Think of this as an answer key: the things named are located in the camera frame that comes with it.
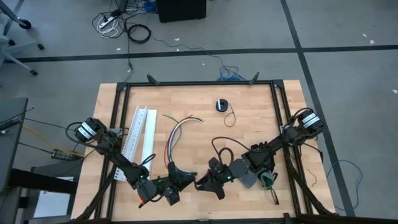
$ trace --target desk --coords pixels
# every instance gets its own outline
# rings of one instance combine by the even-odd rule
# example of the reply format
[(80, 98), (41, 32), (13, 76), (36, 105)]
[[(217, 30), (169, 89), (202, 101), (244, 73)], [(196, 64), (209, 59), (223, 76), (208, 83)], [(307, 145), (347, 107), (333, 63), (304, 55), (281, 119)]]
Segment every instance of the desk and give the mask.
[[(298, 80), (284, 81), (291, 113), (304, 108), (305, 99)], [(94, 117), (109, 124), (112, 114), (116, 84), (102, 84), (99, 88)], [(162, 116), (167, 114), (175, 119), (182, 119), (191, 114), (204, 119), (204, 123), (186, 123), (182, 126), (181, 140), (174, 149), (173, 159), (179, 168), (198, 172), (202, 177), (208, 168), (208, 161), (216, 156), (211, 140), (217, 136), (227, 136), (250, 146), (264, 141), (270, 141), (279, 135), (276, 113), (272, 102), (269, 85), (212, 85), (212, 86), (142, 86), (130, 89), (127, 107), (126, 127), (129, 127), (137, 105), (147, 106), (157, 110), (154, 152), (157, 154), (152, 162), (151, 179), (158, 175), (167, 175), (163, 163), (164, 146), (167, 138), (175, 126), (175, 122)], [(118, 104), (116, 124), (120, 123), (123, 96)], [(226, 113), (215, 110), (216, 99), (224, 98), (232, 104), (236, 113), (236, 124), (232, 128), (224, 125)], [(284, 114), (281, 97), (279, 106)], [(134, 162), (140, 163), (142, 141), (137, 147)], [(314, 140), (307, 143), (317, 146)], [(230, 147), (236, 157), (240, 157), (245, 150), (230, 141), (219, 140), (216, 147)], [(302, 162), (307, 178), (307, 184), (313, 193), (330, 211), (334, 211), (328, 182), (319, 153), (307, 146), (302, 147)], [(283, 151), (279, 150), (275, 156), (275, 170), (279, 176), (274, 189), (278, 195), (280, 205), (274, 205), (271, 192), (264, 190), (258, 182), (251, 189), (245, 189), (238, 180), (224, 185), (226, 197), (218, 200), (214, 193), (198, 192), (193, 184), (180, 193), (181, 201), (170, 207), (166, 200), (158, 203), (148, 203), (138, 209), (140, 199), (137, 192), (125, 182), (118, 182), (114, 201), (113, 221), (137, 220), (198, 220), (198, 219), (239, 219), (239, 218), (275, 218), (283, 217), (283, 213), (290, 213), (294, 217), (292, 197), (285, 167)], [(83, 163), (80, 181), (76, 193), (76, 200), (72, 211), (72, 218), (79, 216), (94, 197), (102, 170), (103, 157), (92, 154)], [(298, 196), (302, 211), (302, 193), (298, 188)], [(105, 216), (109, 192), (104, 196), (102, 217)]]
[(22, 121), (6, 128), (8, 133), (0, 134), (0, 223), (15, 223), (22, 188), (70, 194), (75, 193), (77, 188), (74, 182), (12, 168), (27, 102), (27, 98), (0, 100), (0, 123), (13, 116)]

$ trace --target power strip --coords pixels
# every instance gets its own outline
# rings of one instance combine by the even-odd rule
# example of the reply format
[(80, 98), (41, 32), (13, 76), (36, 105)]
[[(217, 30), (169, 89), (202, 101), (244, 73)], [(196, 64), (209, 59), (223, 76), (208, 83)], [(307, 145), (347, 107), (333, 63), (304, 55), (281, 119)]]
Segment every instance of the power strip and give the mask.
[[(137, 145), (141, 136), (142, 127), (144, 127), (147, 113), (147, 107), (145, 107), (144, 109), (140, 109), (137, 106), (136, 112), (134, 113), (134, 117), (131, 121), (129, 134), (127, 135), (126, 142), (124, 143), (122, 150), (122, 155), (130, 162), (134, 160), (134, 156), (136, 155)], [(126, 181), (126, 176), (121, 169), (117, 168), (116, 172), (114, 173), (113, 179)]]
[(114, 19), (116, 19), (116, 17), (113, 17), (113, 16), (109, 17), (108, 21), (101, 23), (98, 26), (98, 28), (100, 28), (100, 29), (104, 28), (106, 25), (110, 24)]

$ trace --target wooden tabletop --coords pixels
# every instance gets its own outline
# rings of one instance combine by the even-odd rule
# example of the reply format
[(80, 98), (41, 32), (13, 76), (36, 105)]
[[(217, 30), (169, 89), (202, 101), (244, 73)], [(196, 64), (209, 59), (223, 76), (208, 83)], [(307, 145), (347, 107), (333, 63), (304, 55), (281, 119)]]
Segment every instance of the wooden tabletop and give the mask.
[[(285, 80), (285, 90), (289, 101), (291, 113), (306, 107), (302, 88), (298, 80)], [(110, 123), (116, 84), (102, 84), (99, 88), (94, 117), (104, 124)], [(119, 113), (116, 124), (120, 123), (123, 96), (119, 101)], [(236, 124), (232, 128), (224, 125), (226, 113), (215, 110), (218, 98), (224, 98), (232, 105), (236, 114)], [(278, 99), (282, 117), (285, 118), (283, 104), (278, 91)], [(246, 146), (270, 141), (279, 135), (274, 105), (272, 102), (271, 88), (269, 85), (220, 85), (220, 86), (148, 86), (131, 88), (127, 109), (126, 127), (129, 127), (136, 106), (147, 106), (157, 110), (155, 129), (154, 153), (156, 158), (152, 161), (150, 170), (151, 179), (157, 176), (166, 176), (164, 166), (164, 147), (175, 121), (162, 116), (166, 114), (181, 120), (190, 116), (204, 120), (203, 124), (187, 122), (182, 125), (182, 137), (173, 150), (173, 159), (181, 170), (198, 172), (198, 178), (203, 177), (208, 169), (208, 161), (216, 156), (211, 146), (211, 140), (217, 136), (227, 136), (241, 141)], [(134, 162), (141, 162), (142, 142), (137, 147)], [(317, 147), (315, 140), (307, 141)], [(234, 142), (219, 139), (216, 147), (230, 147), (235, 158), (245, 152), (241, 146)], [(138, 221), (138, 220), (197, 220), (197, 219), (231, 219), (231, 218), (276, 218), (283, 217), (283, 213), (294, 215), (289, 181), (285, 167), (282, 150), (275, 156), (274, 172), (279, 174), (274, 189), (279, 198), (280, 205), (275, 205), (271, 192), (261, 187), (257, 181), (255, 186), (246, 189), (240, 181), (224, 185), (225, 198), (218, 200), (216, 194), (199, 192), (193, 184), (180, 193), (180, 201), (169, 206), (166, 199), (157, 203), (148, 203), (138, 209), (141, 203), (137, 191), (133, 190), (126, 182), (118, 182), (114, 202), (113, 221)], [(302, 163), (307, 178), (307, 184), (324, 206), (334, 212), (328, 182), (319, 153), (308, 146), (302, 146)], [(88, 156), (81, 170), (80, 181), (76, 193), (72, 218), (81, 214), (91, 202), (100, 182), (103, 156), (92, 153)], [(297, 185), (302, 211), (305, 211), (302, 192)], [(108, 204), (109, 191), (104, 196), (102, 217), (105, 216)]]

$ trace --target office chair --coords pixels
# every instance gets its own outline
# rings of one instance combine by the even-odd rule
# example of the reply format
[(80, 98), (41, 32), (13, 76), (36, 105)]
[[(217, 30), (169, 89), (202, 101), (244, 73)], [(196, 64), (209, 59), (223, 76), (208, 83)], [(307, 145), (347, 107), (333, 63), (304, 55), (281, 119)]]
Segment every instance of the office chair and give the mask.
[[(6, 60), (10, 60), (10, 61), (13, 61), (14, 63), (24, 67), (25, 69), (29, 70), (32, 75), (36, 76), (38, 73), (35, 70), (29, 68), (24, 63), (18, 61), (18, 59), (14, 58), (11, 54), (13, 52), (16, 52), (18, 50), (26, 48), (28, 46), (36, 45), (37, 41), (32, 41), (32, 42), (29, 42), (29, 43), (16, 45), (13, 40), (11, 40), (8, 37), (6, 37), (5, 35), (3, 35), (4, 27), (5, 27), (5, 24), (4, 24), (4, 21), (2, 19), (2, 14), (1, 14), (1, 10), (0, 10), (0, 66), (2, 65), (2, 63), (4, 62), (5, 59)], [(42, 44), (37, 44), (37, 47), (40, 50), (44, 49), (44, 46)]]

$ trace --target table leg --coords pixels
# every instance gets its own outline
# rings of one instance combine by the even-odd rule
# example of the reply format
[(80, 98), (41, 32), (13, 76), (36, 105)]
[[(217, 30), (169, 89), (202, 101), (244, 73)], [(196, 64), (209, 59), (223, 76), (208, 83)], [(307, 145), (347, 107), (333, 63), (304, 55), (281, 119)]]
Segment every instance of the table leg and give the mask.
[(76, 182), (34, 174), (19, 169), (11, 169), (8, 186), (20, 186), (28, 189), (48, 190), (67, 194), (74, 194), (77, 190)]

